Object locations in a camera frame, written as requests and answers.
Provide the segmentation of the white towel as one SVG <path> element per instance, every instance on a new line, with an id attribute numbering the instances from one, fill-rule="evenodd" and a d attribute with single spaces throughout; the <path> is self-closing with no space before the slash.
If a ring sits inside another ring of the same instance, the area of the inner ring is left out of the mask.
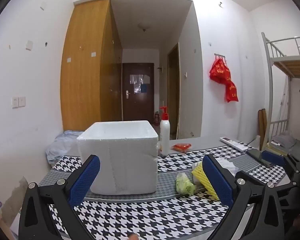
<path id="1" fill-rule="evenodd" d="M 227 159 L 225 158 L 222 158 L 222 157 L 218 157 L 216 158 L 216 160 L 219 162 L 219 164 L 221 165 L 222 168 L 226 168 L 230 171 L 230 173 L 235 176 L 236 173 L 239 171 L 238 167 L 236 167 L 234 165 L 234 163 L 228 161 Z M 194 184 L 196 185 L 199 185 L 200 184 L 200 181 L 198 180 L 198 178 L 194 175 L 194 170 L 199 167 L 200 165 L 202 164 L 201 161 L 198 161 L 196 163 L 193 163 L 192 164 L 192 178 L 193 178 L 193 182 Z"/>

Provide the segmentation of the white wall switch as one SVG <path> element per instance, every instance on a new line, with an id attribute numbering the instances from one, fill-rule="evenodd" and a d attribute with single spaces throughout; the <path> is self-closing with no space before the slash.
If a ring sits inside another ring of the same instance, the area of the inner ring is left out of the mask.
<path id="1" fill-rule="evenodd" d="M 26 97 L 21 96 L 21 97 L 12 97 L 11 98 L 11 105 L 12 108 L 20 108 L 20 107 L 25 107 L 26 106 Z"/>

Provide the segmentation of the white remote control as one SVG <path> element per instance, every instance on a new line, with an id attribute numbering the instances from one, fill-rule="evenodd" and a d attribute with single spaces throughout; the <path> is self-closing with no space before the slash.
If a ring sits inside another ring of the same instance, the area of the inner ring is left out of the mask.
<path id="1" fill-rule="evenodd" d="M 249 145 L 246 145 L 242 142 L 236 142 L 227 137 L 220 137 L 220 141 L 241 153 L 247 152 L 248 150 L 252 149 L 252 147 L 250 147 Z"/>

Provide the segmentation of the wall hook rack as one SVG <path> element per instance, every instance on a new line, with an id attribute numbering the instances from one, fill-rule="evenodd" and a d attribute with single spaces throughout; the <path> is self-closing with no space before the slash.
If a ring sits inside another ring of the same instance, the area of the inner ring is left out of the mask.
<path id="1" fill-rule="evenodd" d="M 225 59 L 225 56 L 224 56 L 224 55 L 216 54 L 216 53 L 214 53 L 214 55 L 215 55 L 216 58 L 222 58 L 222 59 Z"/>

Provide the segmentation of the light blue cloth pile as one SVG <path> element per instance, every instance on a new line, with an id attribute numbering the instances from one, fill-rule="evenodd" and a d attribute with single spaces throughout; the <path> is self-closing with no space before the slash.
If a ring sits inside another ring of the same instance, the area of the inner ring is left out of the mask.
<path id="1" fill-rule="evenodd" d="M 79 157 L 77 137 L 83 131 L 66 130 L 59 134 L 45 150 L 47 162 L 53 167 L 64 156 Z"/>

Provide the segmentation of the red fire extinguisher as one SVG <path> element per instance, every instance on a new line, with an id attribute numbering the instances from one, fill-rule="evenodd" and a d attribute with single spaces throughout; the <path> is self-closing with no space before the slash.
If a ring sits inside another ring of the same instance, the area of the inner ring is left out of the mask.
<path id="1" fill-rule="evenodd" d="M 154 115 L 154 125 L 159 126 L 160 124 L 160 113 L 157 111 Z"/>

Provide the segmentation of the ceiling lamp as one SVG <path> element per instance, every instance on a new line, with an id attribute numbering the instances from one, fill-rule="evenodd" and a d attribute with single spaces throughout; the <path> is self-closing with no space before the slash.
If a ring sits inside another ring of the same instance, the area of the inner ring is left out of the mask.
<path id="1" fill-rule="evenodd" d="M 151 24 L 150 23 L 145 23 L 145 22 L 140 22 L 138 24 L 138 28 L 141 29 L 143 32 L 146 32 L 148 29 L 151 28 Z"/>

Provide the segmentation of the green tissue pack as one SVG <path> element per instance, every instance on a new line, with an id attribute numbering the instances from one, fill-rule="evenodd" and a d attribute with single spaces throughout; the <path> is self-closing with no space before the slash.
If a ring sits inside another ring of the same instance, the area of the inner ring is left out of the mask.
<path id="1" fill-rule="evenodd" d="M 179 194 L 193 195 L 195 192 L 195 185 L 189 180 L 185 172 L 178 173 L 175 180 L 175 188 Z"/>

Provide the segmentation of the yellow foam net sleeve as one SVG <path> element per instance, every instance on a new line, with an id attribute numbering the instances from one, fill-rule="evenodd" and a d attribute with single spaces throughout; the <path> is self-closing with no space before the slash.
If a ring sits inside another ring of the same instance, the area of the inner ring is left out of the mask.
<path id="1" fill-rule="evenodd" d="M 208 180 L 205 172 L 203 171 L 202 161 L 198 161 L 192 164 L 192 175 L 193 175 L 193 182 L 198 185 L 201 184 L 209 195 L 212 196 L 213 199 L 219 201 L 217 193 L 215 192 L 212 184 Z"/>

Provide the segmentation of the white pump lotion bottle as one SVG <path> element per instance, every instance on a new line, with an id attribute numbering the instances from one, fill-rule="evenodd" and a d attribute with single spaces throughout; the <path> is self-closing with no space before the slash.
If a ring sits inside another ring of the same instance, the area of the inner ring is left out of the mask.
<path id="1" fill-rule="evenodd" d="M 162 110 L 160 122 L 160 152 L 162 155 L 166 156 L 170 149 L 170 121 L 167 106 L 160 107 L 160 109 Z"/>

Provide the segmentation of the red plastic bag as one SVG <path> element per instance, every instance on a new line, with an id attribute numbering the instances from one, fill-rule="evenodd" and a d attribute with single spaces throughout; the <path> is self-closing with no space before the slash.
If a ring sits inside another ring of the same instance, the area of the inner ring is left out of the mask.
<path id="1" fill-rule="evenodd" d="M 231 80 L 231 72 L 222 57 L 216 56 L 209 71 L 210 79 L 225 85 L 225 99 L 227 102 L 239 102 L 236 85 Z"/>

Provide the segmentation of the wooden wardrobe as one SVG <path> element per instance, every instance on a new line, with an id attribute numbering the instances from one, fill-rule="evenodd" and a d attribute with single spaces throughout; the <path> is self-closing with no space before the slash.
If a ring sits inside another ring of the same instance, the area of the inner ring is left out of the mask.
<path id="1" fill-rule="evenodd" d="M 74 7 L 61 64 L 65 130 L 84 131 L 99 121 L 122 119 L 122 46 L 110 0 Z"/>

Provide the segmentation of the houndstooth table cloth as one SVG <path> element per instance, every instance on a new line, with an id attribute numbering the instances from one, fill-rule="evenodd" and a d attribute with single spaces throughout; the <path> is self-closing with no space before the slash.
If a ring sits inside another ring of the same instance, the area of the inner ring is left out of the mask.
<path id="1" fill-rule="evenodd" d="M 187 239 L 216 227 L 228 207 L 215 200 L 203 186 L 191 196 L 175 189 L 178 174 L 192 177 L 192 164 L 213 154 L 232 162 L 237 168 L 275 184 L 285 176 L 279 166 L 264 167 L 248 155 L 229 146 L 158 158 L 157 190 L 150 194 L 102 196 L 87 193 L 74 208 L 76 215 L 95 239 L 125 239 L 134 232 L 141 239 Z"/>

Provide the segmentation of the wooden boards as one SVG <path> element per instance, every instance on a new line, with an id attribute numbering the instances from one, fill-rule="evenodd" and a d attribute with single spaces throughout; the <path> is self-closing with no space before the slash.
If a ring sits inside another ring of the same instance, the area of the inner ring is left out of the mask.
<path id="1" fill-rule="evenodd" d="M 260 150 L 262 150 L 264 138 L 266 135 L 266 127 L 267 127 L 267 114 L 266 114 L 266 110 L 263 108 L 258 111 L 258 132 L 260 135 Z"/>

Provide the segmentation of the red snack packet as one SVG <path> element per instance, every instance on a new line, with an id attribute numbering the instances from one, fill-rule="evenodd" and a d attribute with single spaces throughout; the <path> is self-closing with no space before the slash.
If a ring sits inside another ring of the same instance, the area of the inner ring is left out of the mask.
<path id="1" fill-rule="evenodd" d="M 171 147 L 171 150 L 185 153 L 187 150 L 189 150 L 192 147 L 191 144 L 188 143 L 178 143 Z"/>

